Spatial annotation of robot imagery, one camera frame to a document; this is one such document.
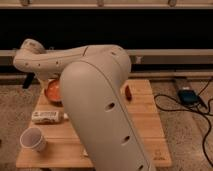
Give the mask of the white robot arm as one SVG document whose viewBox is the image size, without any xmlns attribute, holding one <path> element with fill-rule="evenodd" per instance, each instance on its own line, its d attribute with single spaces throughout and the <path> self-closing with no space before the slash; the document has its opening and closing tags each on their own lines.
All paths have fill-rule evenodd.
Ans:
<svg viewBox="0 0 213 171">
<path fill-rule="evenodd" d="M 86 45 L 48 52 L 26 39 L 13 65 L 44 81 L 60 80 L 65 112 L 96 171 L 156 171 L 121 95 L 131 71 L 118 45 Z"/>
</svg>

